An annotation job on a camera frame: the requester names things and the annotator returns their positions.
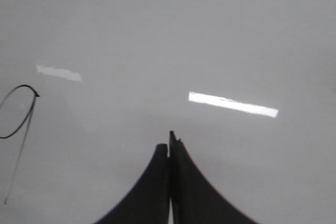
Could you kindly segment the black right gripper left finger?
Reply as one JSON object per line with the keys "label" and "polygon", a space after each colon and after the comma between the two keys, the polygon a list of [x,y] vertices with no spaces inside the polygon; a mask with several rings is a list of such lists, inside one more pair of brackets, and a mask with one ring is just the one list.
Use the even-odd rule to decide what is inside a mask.
{"label": "black right gripper left finger", "polygon": [[168,223],[170,161],[166,144],[158,144],[131,190],[96,223]]}

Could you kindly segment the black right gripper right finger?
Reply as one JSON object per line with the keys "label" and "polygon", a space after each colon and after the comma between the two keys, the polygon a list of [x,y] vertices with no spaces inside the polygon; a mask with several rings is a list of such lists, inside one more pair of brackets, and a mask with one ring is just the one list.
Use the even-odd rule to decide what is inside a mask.
{"label": "black right gripper right finger", "polygon": [[211,185],[173,131],[169,149],[174,223],[256,223]]}

